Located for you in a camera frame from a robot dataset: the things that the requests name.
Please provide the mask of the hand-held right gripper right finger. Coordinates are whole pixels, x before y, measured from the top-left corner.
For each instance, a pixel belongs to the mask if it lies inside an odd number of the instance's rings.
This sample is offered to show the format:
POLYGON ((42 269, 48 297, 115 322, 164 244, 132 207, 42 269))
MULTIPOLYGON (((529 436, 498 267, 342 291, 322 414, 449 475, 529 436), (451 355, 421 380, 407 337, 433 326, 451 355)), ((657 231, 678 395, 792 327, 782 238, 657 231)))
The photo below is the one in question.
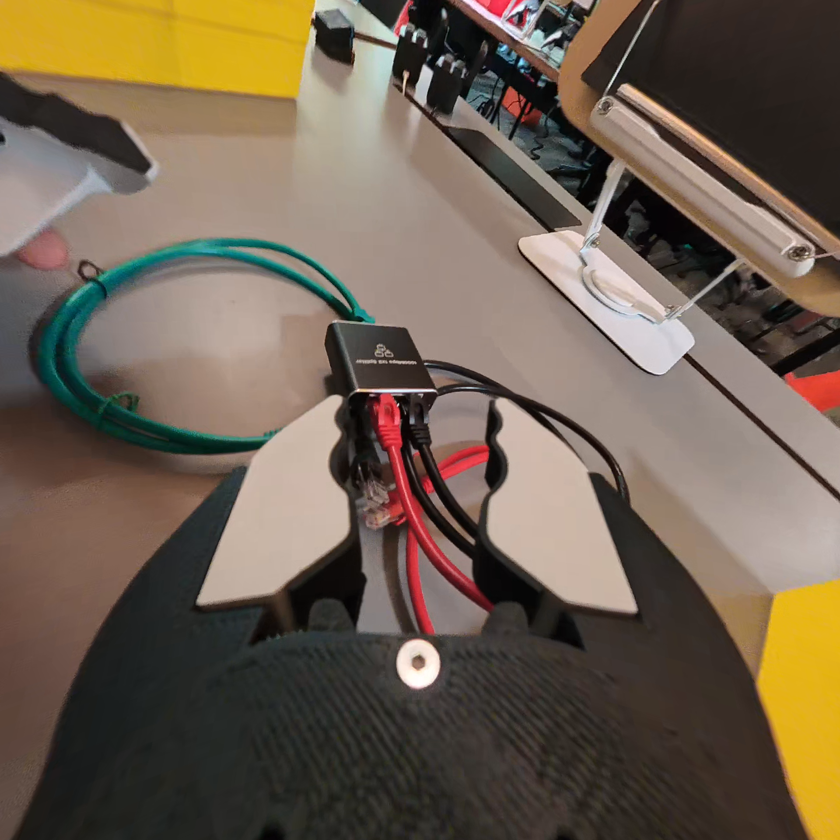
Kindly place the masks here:
POLYGON ((577 634, 581 616, 633 623, 638 604, 572 447, 513 401, 488 407, 487 494, 474 577, 494 606, 518 604, 536 634, 577 634))

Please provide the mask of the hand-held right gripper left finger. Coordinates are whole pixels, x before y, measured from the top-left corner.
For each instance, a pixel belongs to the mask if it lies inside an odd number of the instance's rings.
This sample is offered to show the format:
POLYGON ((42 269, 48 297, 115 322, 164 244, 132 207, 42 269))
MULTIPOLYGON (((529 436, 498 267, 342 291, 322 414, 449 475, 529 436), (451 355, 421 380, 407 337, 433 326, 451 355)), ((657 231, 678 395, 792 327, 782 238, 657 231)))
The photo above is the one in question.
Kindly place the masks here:
POLYGON ((260 606, 282 633, 321 599, 357 621, 364 593, 352 494, 341 479, 345 401, 329 396, 251 459, 196 597, 204 612, 260 606))

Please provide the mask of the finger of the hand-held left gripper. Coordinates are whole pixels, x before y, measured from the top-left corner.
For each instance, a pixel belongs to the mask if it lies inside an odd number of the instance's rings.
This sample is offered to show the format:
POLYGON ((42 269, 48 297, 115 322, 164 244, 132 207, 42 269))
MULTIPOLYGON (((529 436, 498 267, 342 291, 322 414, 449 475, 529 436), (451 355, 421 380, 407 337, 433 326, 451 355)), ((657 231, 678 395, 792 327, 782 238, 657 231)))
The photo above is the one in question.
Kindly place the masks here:
POLYGON ((50 171, 100 175, 118 194, 152 183, 159 166, 129 125, 1 74, 2 154, 15 154, 50 171))
POLYGON ((89 155, 35 129, 2 128, 1 255, 10 256, 58 217, 110 184, 89 155))

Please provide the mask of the yellow plastic bin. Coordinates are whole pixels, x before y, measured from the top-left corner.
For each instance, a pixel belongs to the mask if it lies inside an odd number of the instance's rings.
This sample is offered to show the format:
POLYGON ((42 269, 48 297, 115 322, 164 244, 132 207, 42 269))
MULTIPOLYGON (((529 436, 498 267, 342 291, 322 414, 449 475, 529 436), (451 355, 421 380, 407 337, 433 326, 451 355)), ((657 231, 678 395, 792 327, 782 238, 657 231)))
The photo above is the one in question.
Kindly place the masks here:
POLYGON ((1 65, 30 75, 295 99, 313 1, 2 1, 1 65))
POLYGON ((759 693, 811 838, 839 838, 839 581, 774 597, 759 693))

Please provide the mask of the black network splitter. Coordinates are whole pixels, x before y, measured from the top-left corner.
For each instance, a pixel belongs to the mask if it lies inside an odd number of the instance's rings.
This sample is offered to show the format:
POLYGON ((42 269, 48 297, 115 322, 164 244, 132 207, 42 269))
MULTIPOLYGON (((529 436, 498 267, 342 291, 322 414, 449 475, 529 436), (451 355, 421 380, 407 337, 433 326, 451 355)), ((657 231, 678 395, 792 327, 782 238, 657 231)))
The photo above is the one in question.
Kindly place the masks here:
POLYGON ((434 404, 438 391, 407 329, 334 321, 326 330, 333 391, 342 397, 378 396, 434 404))

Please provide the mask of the grey desk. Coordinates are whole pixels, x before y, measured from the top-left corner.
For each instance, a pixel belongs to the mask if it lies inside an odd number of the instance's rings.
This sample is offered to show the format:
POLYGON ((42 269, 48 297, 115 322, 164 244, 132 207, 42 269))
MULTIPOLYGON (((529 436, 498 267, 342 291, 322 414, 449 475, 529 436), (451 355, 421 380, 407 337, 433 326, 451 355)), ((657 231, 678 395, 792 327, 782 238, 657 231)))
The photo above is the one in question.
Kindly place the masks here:
MULTIPOLYGON (((124 119, 161 167, 58 230, 101 268, 195 238, 290 245, 425 358, 572 417, 614 454, 634 508, 757 675, 772 595, 838 577, 838 431, 697 309, 687 360, 663 377, 634 367, 520 256, 540 225, 396 92, 391 65, 365 43, 352 68, 308 45, 297 101, 23 77, 124 119)), ((50 397, 28 341, 76 282, 2 261, 2 838, 112 605, 246 460, 148 453, 50 397)))

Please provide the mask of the person's left hand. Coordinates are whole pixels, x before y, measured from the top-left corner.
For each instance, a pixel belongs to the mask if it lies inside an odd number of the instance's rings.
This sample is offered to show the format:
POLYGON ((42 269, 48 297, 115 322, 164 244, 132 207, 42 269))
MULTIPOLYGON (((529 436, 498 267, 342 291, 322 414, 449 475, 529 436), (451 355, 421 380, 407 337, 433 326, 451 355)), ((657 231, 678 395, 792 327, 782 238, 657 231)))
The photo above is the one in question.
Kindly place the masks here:
POLYGON ((32 238, 14 256, 36 270, 63 270, 70 261, 67 242, 54 229, 47 229, 32 238))

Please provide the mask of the white tablet stand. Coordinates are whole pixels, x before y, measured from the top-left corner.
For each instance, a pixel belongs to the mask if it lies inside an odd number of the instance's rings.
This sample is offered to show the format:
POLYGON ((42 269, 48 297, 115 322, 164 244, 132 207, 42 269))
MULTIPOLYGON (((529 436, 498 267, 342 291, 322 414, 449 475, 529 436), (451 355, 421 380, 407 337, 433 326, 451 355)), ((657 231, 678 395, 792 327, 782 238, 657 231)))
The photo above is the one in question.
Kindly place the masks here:
POLYGON ((521 255, 642 371, 663 375, 695 344, 681 321, 738 268, 800 286, 822 259, 838 259, 838 235, 688 123, 624 83, 606 92, 590 125, 617 152, 587 229, 521 238, 521 255), (601 246, 606 211, 628 172, 729 249, 734 260, 686 303, 668 307, 601 246))

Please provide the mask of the small black power adapter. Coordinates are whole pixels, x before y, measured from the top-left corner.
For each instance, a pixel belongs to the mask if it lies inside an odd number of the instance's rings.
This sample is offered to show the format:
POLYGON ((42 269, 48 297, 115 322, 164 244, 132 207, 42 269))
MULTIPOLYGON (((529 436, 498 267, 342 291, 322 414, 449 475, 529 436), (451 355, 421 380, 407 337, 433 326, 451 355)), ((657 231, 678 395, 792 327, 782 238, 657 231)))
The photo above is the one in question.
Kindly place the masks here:
POLYGON ((318 10, 311 24, 316 47, 331 60, 351 67, 354 64, 354 25, 344 12, 338 8, 318 10))

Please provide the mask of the black clamp block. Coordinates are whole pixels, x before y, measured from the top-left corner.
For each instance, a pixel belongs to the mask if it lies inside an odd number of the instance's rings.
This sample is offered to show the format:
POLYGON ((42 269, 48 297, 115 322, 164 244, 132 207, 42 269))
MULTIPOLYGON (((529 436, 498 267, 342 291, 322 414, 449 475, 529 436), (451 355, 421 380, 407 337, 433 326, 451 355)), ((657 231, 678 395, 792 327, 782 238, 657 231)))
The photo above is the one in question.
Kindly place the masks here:
POLYGON ((428 56, 428 35, 423 28, 407 23, 400 29, 393 63, 392 78, 413 88, 428 56))
POLYGON ((432 78, 426 94, 430 112, 450 117, 460 97, 467 78, 465 62, 452 53, 446 53, 434 64, 432 78))

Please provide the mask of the long wooden table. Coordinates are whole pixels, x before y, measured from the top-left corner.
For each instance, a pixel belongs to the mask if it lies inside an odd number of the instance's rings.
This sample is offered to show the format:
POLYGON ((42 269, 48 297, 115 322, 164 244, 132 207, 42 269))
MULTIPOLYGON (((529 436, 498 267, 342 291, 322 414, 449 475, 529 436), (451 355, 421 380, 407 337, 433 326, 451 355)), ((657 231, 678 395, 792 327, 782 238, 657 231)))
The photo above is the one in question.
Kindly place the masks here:
POLYGON ((531 67, 538 70, 552 83, 559 84, 560 68, 555 66, 541 51, 532 48, 526 41, 508 26, 502 23, 498 16, 491 14, 477 1, 446 1, 446 4, 458 10, 477 25, 496 42, 507 46, 517 56, 526 60, 531 67))

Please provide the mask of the red plastic bin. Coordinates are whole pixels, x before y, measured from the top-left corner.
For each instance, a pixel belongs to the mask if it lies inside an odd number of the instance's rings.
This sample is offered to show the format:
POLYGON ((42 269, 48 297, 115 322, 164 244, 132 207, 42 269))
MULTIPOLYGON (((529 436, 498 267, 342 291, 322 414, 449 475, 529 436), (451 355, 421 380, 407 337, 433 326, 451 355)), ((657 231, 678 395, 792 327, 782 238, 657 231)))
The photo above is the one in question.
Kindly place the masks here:
POLYGON ((489 1, 486 8, 501 25, 522 32, 530 26, 542 4, 542 1, 489 1))

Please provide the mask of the beige backed display panel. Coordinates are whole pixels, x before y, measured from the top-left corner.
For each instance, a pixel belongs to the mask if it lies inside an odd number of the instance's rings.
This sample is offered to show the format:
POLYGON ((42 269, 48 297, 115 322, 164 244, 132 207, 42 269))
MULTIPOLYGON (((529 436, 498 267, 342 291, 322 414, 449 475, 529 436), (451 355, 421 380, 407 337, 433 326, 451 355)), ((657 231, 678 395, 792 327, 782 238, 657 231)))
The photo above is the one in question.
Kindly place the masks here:
POLYGON ((838 2, 598 2, 559 96, 705 233, 838 317, 838 2))

